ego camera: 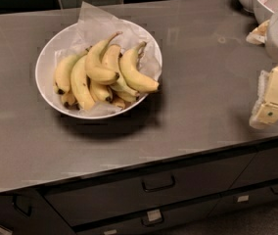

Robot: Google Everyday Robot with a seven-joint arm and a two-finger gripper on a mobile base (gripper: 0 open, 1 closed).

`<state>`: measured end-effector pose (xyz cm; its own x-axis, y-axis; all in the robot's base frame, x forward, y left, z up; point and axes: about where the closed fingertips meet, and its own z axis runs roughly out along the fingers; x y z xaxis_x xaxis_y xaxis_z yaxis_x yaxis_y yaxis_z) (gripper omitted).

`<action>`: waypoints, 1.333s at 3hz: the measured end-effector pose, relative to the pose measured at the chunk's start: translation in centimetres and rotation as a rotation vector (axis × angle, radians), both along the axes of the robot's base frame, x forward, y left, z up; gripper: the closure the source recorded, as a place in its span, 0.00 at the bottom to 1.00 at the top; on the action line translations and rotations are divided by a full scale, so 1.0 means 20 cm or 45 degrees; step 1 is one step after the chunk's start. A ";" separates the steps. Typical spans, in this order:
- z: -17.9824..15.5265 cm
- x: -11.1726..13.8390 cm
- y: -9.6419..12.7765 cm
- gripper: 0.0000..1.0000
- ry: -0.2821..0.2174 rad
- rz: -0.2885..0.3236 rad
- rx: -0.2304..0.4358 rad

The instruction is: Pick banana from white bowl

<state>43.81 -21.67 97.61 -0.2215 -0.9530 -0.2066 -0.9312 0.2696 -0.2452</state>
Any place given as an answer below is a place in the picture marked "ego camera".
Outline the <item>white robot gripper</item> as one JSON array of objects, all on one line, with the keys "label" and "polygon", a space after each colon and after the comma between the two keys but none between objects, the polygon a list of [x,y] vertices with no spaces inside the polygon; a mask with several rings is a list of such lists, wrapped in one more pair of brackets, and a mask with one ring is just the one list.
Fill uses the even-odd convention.
[{"label": "white robot gripper", "polygon": [[[268,55],[278,62],[278,11],[251,31],[246,41],[254,45],[265,43]],[[263,70],[258,78],[257,100],[250,117],[250,126],[264,129],[278,121],[278,66]]]}]

